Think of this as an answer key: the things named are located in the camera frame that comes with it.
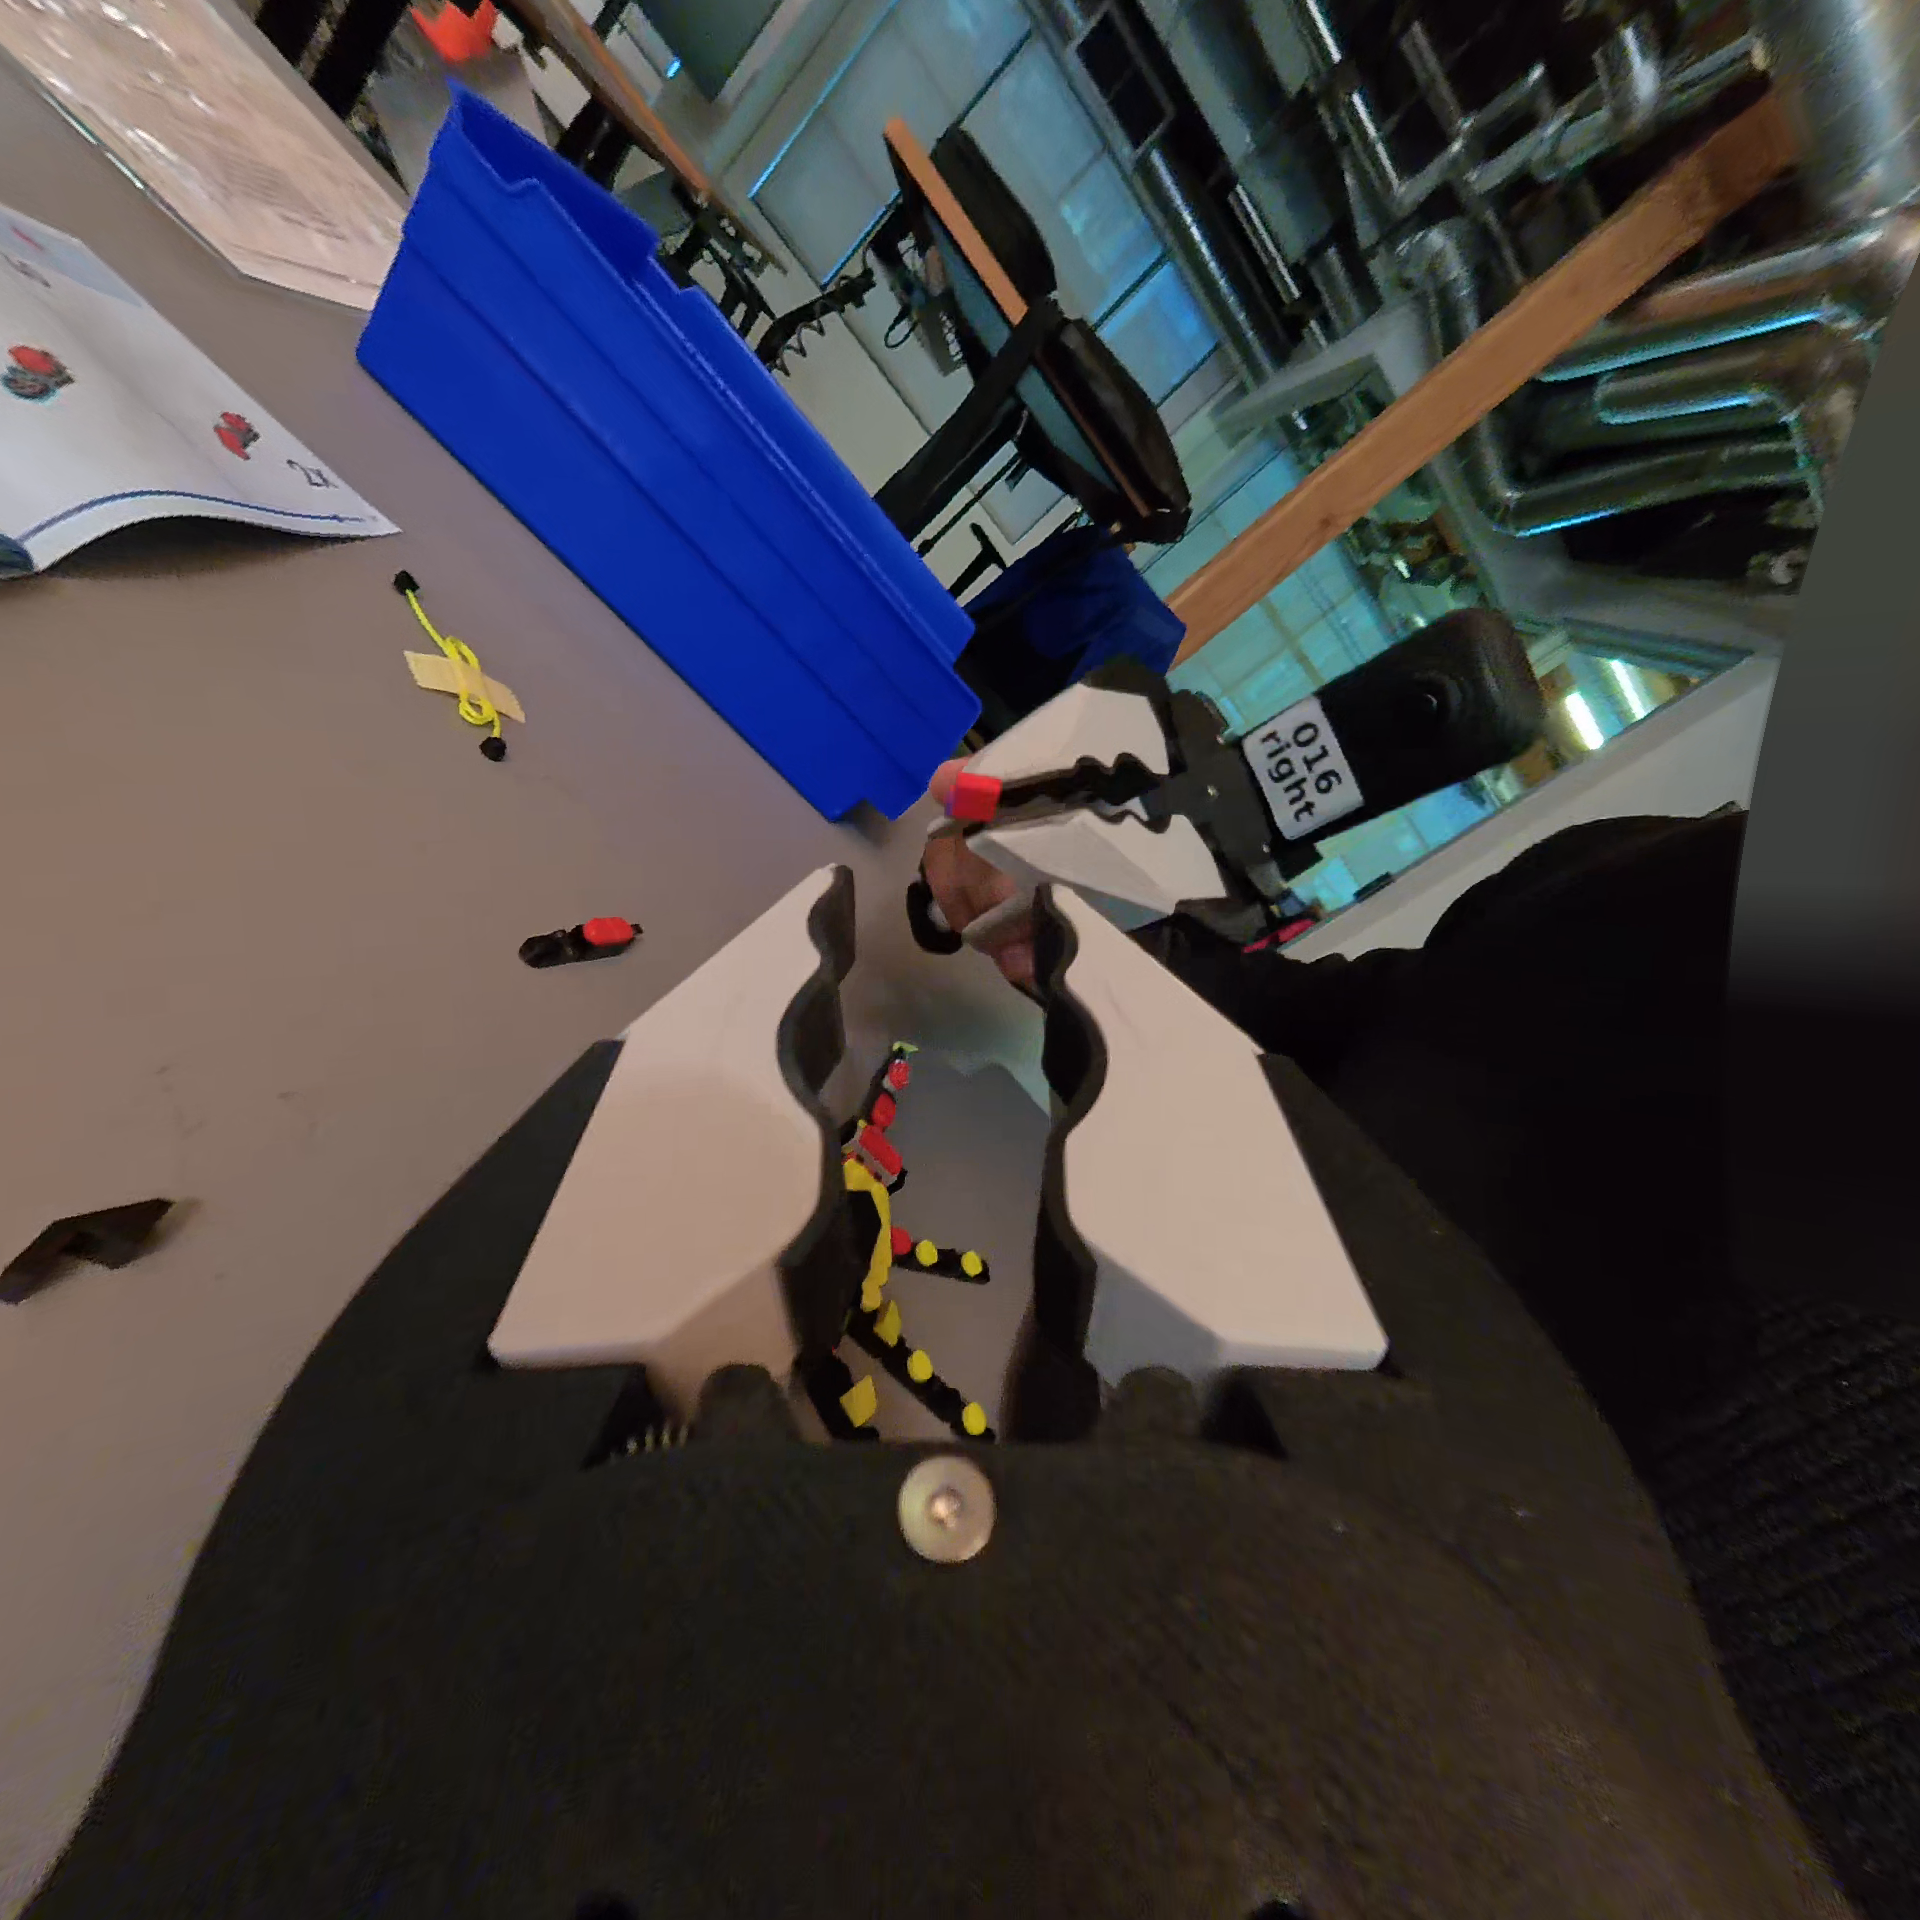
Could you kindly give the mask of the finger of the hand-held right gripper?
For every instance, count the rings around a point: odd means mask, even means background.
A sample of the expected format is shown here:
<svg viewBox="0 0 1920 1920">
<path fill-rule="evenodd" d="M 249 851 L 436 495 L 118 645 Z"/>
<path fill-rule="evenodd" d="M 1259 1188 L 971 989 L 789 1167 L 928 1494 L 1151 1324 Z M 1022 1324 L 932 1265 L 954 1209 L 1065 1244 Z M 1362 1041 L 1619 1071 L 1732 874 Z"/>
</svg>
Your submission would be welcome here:
<svg viewBox="0 0 1920 1920">
<path fill-rule="evenodd" d="M 1185 768 L 1171 697 L 1166 674 L 1149 667 L 1099 667 L 961 768 L 1004 782 L 1001 811 L 1016 802 L 1131 802 L 1155 827 L 1192 824 L 1192 807 L 1169 787 Z"/>
<path fill-rule="evenodd" d="M 1065 887 L 1108 921 L 1166 921 L 1208 902 L 1208 842 L 1185 824 L 1149 824 L 1138 807 L 1016 802 L 991 824 L 952 827 L 994 869 L 1032 887 Z"/>
</svg>

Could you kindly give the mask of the wooden beam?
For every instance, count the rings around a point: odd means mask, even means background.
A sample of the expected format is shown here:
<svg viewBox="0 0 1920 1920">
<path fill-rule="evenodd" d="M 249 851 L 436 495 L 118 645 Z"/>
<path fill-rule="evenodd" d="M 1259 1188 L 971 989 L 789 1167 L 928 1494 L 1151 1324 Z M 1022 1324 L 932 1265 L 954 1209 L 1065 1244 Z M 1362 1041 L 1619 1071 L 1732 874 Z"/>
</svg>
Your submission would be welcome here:
<svg viewBox="0 0 1920 1920">
<path fill-rule="evenodd" d="M 1674 159 L 1174 592 L 1169 607 L 1185 625 L 1174 662 L 1204 651 L 1796 158 L 1789 108 L 1766 95 Z"/>
</svg>

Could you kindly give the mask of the black and yellow lego spider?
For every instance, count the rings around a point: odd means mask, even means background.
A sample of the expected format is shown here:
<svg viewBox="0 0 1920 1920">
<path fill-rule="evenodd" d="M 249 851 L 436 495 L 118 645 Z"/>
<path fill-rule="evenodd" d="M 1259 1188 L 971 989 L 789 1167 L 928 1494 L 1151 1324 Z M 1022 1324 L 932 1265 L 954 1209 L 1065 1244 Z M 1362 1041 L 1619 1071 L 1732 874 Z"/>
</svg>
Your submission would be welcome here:
<svg viewBox="0 0 1920 1920">
<path fill-rule="evenodd" d="M 904 1328 L 895 1275 L 915 1272 L 942 1282 L 988 1287 L 994 1272 L 975 1248 L 954 1248 L 912 1235 L 895 1202 L 909 1169 L 895 1144 L 899 1094 L 909 1092 L 916 1045 L 885 1049 L 854 1117 L 839 1128 L 839 1218 L 851 1228 L 851 1261 L 838 1282 L 825 1352 L 796 1359 L 796 1387 L 829 1439 L 874 1444 L 878 1381 L 858 1375 L 844 1358 L 851 1342 L 872 1358 L 922 1411 L 966 1444 L 996 1437 L 985 1408 L 935 1368 L 922 1347 Z"/>
</svg>

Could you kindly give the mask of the black angled lego piece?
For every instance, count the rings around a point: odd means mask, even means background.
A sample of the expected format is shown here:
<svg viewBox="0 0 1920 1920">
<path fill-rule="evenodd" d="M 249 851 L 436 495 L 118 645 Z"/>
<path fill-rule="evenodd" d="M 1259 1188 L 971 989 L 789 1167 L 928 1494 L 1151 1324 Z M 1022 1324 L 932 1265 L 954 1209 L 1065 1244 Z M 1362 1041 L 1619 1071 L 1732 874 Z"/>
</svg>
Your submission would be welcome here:
<svg viewBox="0 0 1920 1920">
<path fill-rule="evenodd" d="M 98 1265 L 102 1272 L 132 1265 L 151 1248 L 172 1211 L 175 1199 L 148 1198 L 51 1219 L 22 1251 L 4 1262 L 4 1304 L 22 1307 L 74 1265 Z"/>
</svg>

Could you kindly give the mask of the blue plastic bin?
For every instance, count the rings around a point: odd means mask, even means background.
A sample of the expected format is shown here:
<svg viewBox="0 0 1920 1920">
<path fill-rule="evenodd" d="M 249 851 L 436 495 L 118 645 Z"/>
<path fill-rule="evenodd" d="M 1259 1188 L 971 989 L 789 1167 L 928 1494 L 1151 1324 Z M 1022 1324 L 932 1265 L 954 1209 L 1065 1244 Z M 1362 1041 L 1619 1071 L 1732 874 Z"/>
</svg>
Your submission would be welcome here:
<svg viewBox="0 0 1920 1920">
<path fill-rule="evenodd" d="M 655 228 L 465 85 L 361 369 L 821 818 L 912 811 L 971 621 Z"/>
</svg>

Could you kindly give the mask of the person's right hand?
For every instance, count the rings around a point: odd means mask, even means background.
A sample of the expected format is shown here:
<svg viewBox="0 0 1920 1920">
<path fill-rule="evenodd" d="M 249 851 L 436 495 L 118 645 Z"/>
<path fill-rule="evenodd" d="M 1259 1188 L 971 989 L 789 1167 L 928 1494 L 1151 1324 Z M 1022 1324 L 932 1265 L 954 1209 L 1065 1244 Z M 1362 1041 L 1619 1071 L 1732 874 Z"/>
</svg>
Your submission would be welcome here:
<svg viewBox="0 0 1920 1920">
<path fill-rule="evenodd" d="M 928 829 L 922 877 L 939 921 L 964 948 L 991 959 L 1022 998 L 1038 1002 L 1034 889 L 994 869 L 952 827 Z"/>
</svg>

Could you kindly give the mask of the person's right forearm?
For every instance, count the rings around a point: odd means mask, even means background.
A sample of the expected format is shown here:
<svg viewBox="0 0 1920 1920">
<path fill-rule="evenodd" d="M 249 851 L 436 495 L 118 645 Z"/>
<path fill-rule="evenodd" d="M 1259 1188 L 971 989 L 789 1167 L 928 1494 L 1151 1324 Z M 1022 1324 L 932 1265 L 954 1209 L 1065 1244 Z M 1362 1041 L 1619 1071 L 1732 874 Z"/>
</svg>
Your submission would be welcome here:
<svg viewBox="0 0 1920 1920">
<path fill-rule="evenodd" d="M 1541 1319 L 1648 1332 L 1728 1288 L 1716 1041 L 1746 811 L 1581 824 L 1425 939 L 1304 959 L 1174 917 L 1141 948 L 1292 1059 Z"/>
</svg>

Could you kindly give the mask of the wooden top table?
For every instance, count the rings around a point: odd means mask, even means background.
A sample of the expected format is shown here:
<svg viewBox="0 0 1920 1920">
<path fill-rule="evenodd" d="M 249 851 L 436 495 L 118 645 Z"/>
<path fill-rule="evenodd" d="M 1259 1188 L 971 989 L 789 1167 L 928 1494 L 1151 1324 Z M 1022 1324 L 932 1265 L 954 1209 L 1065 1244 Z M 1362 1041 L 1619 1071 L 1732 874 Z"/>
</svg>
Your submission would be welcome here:
<svg viewBox="0 0 1920 1920">
<path fill-rule="evenodd" d="M 762 369 L 785 371 L 791 358 L 806 358 L 812 338 L 825 335 L 831 318 L 849 314 L 878 292 L 874 265 L 861 265 L 782 311 L 762 298 L 759 274 L 771 272 L 771 254 L 609 48 L 605 34 L 629 12 L 626 2 L 602 2 L 589 19 L 572 2 L 502 2 L 501 12 L 534 52 L 556 57 L 586 88 L 589 104 L 559 134 L 559 158 L 605 189 L 634 155 L 661 168 L 664 199 L 645 224 L 661 234 L 664 272 L 684 288 L 698 282 L 701 265 L 715 272 L 716 288 L 708 301 Z"/>
</svg>

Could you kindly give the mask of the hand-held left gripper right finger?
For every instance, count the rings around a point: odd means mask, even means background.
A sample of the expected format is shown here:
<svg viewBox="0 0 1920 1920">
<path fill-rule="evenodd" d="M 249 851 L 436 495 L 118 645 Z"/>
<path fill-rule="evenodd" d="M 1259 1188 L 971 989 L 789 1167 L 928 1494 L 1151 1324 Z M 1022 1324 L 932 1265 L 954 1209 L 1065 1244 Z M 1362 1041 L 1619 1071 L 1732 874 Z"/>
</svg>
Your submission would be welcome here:
<svg viewBox="0 0 1920 1920">
<path fill-rule="evenodd" d="M 1389 1337 L 1276 1092 L 1276 1059 L 1089 901 L 1034 894 L 1039 1211 L 1009 1437 L 1084 1437 L 1162 1372 L 1372 1375 Z"/>
</svg>

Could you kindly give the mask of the lego instruction booklet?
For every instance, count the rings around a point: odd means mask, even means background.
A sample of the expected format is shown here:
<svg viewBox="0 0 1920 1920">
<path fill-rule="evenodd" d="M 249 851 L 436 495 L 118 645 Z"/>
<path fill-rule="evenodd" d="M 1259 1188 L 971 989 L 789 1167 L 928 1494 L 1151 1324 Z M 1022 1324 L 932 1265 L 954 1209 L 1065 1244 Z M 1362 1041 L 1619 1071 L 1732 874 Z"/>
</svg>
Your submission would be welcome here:
<svg viewBox="0 0 1920 1920">
<path fill-rule="evenodd" d="M 4 581 L 164 519 L 396 535 L 82 241 L 6 205 Z"/>
</svg>

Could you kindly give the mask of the silver ventilation ducts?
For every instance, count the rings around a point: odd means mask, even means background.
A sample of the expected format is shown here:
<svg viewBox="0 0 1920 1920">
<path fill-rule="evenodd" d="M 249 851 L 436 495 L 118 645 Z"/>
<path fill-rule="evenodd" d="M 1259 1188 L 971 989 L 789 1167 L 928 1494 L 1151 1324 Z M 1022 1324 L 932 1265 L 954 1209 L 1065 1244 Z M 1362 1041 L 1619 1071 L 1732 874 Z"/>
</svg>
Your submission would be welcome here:
<svg viewBox="0 0 1920 1920">
<path fill-rule="evenodd" d="M 1916 265 L 1915 2 L 1038 2 L 1222 329 L 1192 524 L 1314 467 L 1751 105 L 1796 158 L 1344 538 L 1791 592 Z"/>
</svg>

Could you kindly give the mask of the pale yellow tape strip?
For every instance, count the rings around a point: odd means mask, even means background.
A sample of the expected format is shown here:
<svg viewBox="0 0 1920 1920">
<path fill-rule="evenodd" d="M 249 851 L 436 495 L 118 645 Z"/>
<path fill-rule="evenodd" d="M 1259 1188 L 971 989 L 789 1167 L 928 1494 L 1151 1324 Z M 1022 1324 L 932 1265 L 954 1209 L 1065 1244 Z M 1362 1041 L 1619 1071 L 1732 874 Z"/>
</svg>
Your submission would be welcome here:
<svg viewBox="0 0 1920 1920">
<path fill-rule="evenodd" d="M 494 731 L 506 719 L 524 724 L 516 694 L 486 674 L 472 655 L 405 651 L 404 659 L 414 687 L 448 697 L 469 727 Z"/>
</svg>

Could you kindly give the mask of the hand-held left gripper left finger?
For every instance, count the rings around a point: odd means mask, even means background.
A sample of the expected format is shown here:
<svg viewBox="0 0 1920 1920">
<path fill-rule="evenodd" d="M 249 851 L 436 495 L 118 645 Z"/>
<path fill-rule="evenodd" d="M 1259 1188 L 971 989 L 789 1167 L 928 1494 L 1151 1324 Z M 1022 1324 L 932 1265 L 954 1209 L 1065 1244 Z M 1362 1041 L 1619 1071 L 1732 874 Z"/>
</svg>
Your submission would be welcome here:
<svg viewBox="0 0 1920 1920">
<path fill-rule="evenodd" d="M 636 1367 L 681 1421 L 726 1367 L 825 1349 L 851 1238 L 822 1101 L 858 897 L 831 864 L 631 1019 L 489 1334 L 502 1368 Z"/>
</svg>

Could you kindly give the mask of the black office chair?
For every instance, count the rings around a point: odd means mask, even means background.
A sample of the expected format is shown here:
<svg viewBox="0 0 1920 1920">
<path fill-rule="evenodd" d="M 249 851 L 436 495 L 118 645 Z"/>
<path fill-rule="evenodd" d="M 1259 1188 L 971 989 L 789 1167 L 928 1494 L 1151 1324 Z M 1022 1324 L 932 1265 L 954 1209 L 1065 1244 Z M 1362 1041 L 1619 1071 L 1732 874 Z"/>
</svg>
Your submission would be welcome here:
<svg viewBox="0 0 1920 1920">
<path fill-rule="evenodd" d="M 1116 541 L 1176 541 L 1192 495 L 1174 441 L 1116 351 L 1064 311 L 1034 217 L 961 127 L 922 145 L 895 118 L 884 141 L 896 197 L 866 261 L 966 391 L 878 489 L 878 508 L 922 538 L 1009 451 Z"/>
</svg>

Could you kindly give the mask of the white flat stand base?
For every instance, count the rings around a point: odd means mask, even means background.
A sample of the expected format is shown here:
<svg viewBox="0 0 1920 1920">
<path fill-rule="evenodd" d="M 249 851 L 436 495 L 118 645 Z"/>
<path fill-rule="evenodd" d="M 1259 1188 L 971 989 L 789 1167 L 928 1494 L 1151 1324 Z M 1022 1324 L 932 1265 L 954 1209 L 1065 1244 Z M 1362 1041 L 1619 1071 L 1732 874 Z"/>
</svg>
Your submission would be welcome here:
<svg viewBox="0 0 1920 1920">
<path fill-rule="evenodd" d="M 238 274 L 372 311 L 404 204 L 222 2 L 6 2 L 4 55 Z"/>
</svg>

